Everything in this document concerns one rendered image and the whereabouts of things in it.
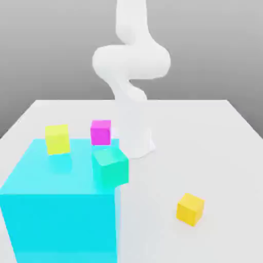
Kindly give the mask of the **small lime yellow cube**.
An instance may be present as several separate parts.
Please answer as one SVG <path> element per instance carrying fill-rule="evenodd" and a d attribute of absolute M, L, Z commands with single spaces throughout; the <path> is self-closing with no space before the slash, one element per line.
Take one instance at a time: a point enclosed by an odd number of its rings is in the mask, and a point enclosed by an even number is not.
<path fill-rule="evenodd" d="M 49 155 L 67 154 L 70 152 L 67 124 L 46 126 L 45 140 Z"/>

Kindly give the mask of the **small teal green cube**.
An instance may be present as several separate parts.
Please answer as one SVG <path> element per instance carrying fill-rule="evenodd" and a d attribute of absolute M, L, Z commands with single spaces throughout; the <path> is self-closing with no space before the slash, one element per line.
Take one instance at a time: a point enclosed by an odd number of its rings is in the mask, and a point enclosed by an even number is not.
<path fill-rule="evenodd" d="M 91 154 L 93 177 L 102 189 L 113 189 L 129 182 L 129 159 L 116 147 Z"/>

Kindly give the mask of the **large cyan box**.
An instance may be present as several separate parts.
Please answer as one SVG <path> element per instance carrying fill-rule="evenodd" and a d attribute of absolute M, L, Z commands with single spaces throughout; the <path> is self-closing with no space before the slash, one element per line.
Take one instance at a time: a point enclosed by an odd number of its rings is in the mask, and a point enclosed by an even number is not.
<path fill-rule="evenodd" d="M 99 188 L 89 139 L 50 156 L 35 139 L 0 188 L 17 263 L 117 263 L 120 189 Z"/>

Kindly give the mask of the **small magenta cube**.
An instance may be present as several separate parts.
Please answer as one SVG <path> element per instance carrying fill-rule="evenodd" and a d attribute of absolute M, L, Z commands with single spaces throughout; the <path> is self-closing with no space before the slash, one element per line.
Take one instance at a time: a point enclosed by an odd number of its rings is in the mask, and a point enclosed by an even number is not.
<path fill-rule="evenodd" d="M 111 121 L 93 120 L 90 127 L 90 137 L 92 145 L 110 145 Z"/>

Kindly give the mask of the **small golden yellow cube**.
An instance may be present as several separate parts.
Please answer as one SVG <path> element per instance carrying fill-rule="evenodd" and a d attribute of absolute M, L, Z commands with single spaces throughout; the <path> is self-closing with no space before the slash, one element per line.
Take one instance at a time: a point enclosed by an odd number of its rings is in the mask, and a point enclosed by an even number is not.
<path fill-rule="evenodd" d="M 194 227 L 201 218 L 203 209 L 203 199 L 185 193 L 177 204 L 176 218 Z"/>

